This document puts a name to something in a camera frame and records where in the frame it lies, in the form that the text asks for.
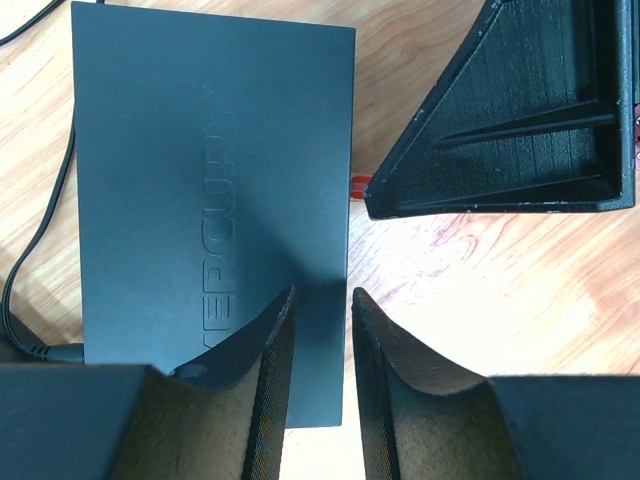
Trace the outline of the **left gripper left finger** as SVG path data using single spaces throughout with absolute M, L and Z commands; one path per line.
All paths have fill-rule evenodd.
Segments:
M 275 479 L 296 291 L 163 374 L 147 365 L 5 363 L 5 479 Z

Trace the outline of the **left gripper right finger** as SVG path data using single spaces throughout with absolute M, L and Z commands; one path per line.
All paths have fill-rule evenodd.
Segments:
M 365 474 L 370 479 L 635 479 L 639 380 L 485 377 L 352 303 Z

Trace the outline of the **black network switch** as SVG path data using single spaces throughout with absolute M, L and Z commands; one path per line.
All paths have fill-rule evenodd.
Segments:
M 342 421 L 356 32 L 71 7 L 84 355 L 170 372 L 296 290 L 287 424 Z

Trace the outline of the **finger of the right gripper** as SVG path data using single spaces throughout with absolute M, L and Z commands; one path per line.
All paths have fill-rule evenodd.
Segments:
M 635 5 L 488 1 L 373 175 L 375 220 L 635 203 Z

